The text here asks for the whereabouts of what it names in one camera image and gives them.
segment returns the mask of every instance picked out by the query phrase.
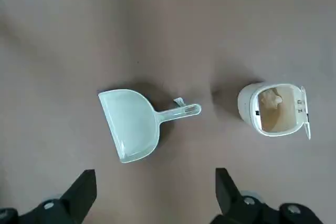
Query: dustpan handle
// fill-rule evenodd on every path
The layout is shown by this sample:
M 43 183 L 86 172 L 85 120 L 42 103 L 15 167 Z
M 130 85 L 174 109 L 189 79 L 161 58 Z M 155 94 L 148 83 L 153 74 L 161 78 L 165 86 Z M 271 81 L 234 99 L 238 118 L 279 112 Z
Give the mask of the dustpan handle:
M 184 107 L 179 107 L 172 110 L 158 112 L 160 123 L 186 118 L 192 115 L 200 114 L 202 107 L 199 104 L 191 104 Z

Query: brown floor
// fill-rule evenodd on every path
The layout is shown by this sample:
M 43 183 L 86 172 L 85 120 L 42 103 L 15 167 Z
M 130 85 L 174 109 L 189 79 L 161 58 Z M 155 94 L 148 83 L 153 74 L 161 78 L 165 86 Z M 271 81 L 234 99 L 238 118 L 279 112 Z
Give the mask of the brown floor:
M 334 223 L 335 31 L 335 0 L 0 0 L 0 207 L 28 211 L 95 168 L 85 223 L 205 224 L 226 167 L 271 206 L 300 202 Z M 258 80 L 306 87 L 311 141 L 239 119 L 237 93 Z M 121 164 L 97 98 L 116 87 L 203 112 Z

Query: dustpan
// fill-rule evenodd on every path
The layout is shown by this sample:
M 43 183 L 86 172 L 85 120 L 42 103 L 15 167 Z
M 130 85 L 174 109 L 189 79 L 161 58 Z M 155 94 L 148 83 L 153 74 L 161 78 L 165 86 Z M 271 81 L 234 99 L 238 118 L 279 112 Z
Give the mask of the dustpan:
M 140 93 L 117 89 L 98 94 L 122 163 L 151 154 L 160 137 L 163 122 L 200 114 L 199 104 L 156 112 Z

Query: small white tag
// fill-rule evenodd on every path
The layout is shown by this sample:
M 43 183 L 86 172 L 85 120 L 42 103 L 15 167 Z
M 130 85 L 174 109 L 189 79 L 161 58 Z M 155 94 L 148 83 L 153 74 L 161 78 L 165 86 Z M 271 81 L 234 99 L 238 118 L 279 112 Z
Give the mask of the small white tag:
M 174 102 L 176 102 L 177 105 L 180 106 L 180 107 L 186 106 L 186 104 L 184 103 L 184 101 L 181 97 L 174 99 Z

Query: small trash bin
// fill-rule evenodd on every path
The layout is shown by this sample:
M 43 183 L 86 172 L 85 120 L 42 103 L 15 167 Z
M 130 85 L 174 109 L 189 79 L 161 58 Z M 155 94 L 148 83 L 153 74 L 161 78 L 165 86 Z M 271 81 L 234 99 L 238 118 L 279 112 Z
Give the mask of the small trash bin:
M 238 96 L 241 118 L 265 136 L 284 136 L 305 126 L 311 138 L 304 87 L 289 83 L 253 83 Z

